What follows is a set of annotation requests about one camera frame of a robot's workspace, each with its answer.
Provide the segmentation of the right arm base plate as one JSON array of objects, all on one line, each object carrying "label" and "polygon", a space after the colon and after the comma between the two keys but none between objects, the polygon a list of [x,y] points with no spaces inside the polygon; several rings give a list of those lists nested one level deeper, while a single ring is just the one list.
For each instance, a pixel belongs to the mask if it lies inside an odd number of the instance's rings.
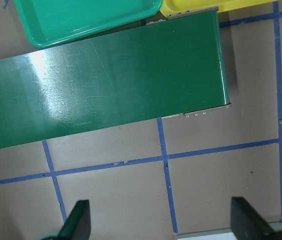
[{"label": "right arm base plate", "polygon": [[[270,222],[270,227],[275,231],[282,231],[282,222]],[[172,237],[173,240],[235,240],[230,228],[177,234]]]}]

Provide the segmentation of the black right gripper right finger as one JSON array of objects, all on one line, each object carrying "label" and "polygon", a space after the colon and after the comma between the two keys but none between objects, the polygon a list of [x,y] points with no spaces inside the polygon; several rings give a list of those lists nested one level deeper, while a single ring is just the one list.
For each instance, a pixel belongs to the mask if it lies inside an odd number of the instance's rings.
[{"label": "black right gripper right finger", "polygon": [[282,240],[282,230],[273,229],[241,196],[231,198],[231,230],[238,240]]}]

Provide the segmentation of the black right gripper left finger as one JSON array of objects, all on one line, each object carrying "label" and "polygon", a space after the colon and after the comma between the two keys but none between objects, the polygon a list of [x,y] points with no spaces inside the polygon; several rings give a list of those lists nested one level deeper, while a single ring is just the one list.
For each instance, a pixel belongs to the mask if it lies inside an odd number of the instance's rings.
[{"label": "black right gripper left finger", "polygon": [[89,200],[78,200],[57,235],[58,240],[88,240],[91,234]]}]

